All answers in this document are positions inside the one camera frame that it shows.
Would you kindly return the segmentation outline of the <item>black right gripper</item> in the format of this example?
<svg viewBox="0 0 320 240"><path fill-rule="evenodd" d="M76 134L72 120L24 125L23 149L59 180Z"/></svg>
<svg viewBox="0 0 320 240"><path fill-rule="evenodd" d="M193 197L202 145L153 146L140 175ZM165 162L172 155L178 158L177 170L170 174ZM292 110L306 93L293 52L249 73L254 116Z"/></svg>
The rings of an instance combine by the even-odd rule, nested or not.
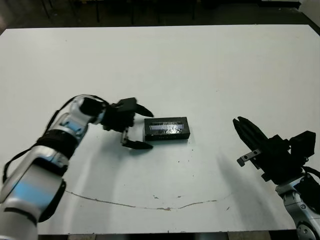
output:
<svg viewBox="0 0 320 240"><path fill-rule="evenodd" d="M275 185L301 176L301 164L289 153L289 140L279 135L268 138L254 123L241 116L234 118L232 123L240 139L251 150L237 159L241 167L251 162L263 171L261 177L265 182L272 181Z"/></svg>

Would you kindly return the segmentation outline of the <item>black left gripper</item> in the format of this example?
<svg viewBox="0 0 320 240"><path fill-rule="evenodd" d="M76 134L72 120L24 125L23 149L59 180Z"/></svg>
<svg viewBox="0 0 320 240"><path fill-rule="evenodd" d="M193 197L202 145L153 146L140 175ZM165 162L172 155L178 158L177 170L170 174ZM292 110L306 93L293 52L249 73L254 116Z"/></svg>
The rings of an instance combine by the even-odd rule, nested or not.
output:
<svg viewBox="0 0 320 240"><path fill-rule="evenodd" d="M123 147L133 150L150 150L153 148L152 145L143 141L132 141L128 138L128 130L134 125L135 114L149 118L154 117L150 110L136 101L118 101L106 107L101 125L104 130L122 133L120 142Z"/></svg>

